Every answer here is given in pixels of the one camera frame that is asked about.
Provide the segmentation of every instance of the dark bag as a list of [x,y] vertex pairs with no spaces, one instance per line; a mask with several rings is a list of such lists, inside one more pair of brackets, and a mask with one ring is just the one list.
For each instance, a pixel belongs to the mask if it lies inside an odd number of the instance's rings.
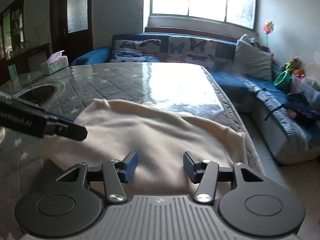
[[320,114],[310,107],[306,97],[302,93],[289,93],[286,98],[287,100],[284,104],[269,112],[264,119],[265,121],[274,111],[281,108],[294,110],[297,113],[297,117],[294,120],[303,126],[311,126],[320,120]]

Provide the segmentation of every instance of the beige garment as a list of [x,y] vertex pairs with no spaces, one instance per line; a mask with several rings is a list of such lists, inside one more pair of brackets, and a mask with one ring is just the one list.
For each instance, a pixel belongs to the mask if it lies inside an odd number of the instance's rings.
[[[190,194],[193,185],[183,170],[183,153],[198,160],[209,159],[221,167],[247,162],[245,133],[209,119],[173,113],[124,100],[95,99],[75,120],[88,130],[83,142],[54,136],[42,141],[42,153],[62,169],[79,162],[101,166],[110,159],[123,159],[138,152],[133,179],[123,184],[131,194]],[[229,190],[219,183],[217,195]]]

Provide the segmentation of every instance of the silver screw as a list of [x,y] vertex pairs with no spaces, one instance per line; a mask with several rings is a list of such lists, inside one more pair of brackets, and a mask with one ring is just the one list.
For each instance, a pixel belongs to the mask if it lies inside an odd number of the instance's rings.
[[120,202],[124,200],[124,196],[122,196],[121,194],[111,194],[109,196],[109,200],[111,200],[112,202]]
[[198,194],[196,195],[196,200],[199,201],[199,202],[203,202],[203,203],[206,203],[206,202],[209,202],[212,200],[212,197],[208,194]]

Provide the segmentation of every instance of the floor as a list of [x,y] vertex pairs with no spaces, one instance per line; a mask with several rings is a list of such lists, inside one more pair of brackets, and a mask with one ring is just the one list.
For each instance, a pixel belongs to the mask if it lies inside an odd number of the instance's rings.
[[306,207],[298,236],[320,240],[320,163],[318,160],[279,167],[250,114],[240,114],[256,147],[266,176],[294,193]]

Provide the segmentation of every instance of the brown wooden door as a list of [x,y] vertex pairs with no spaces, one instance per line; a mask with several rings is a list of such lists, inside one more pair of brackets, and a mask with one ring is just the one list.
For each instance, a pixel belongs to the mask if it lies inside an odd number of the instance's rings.
[[50,0],[53,52],[64,50],[69,64],[93,50],[91,0]]

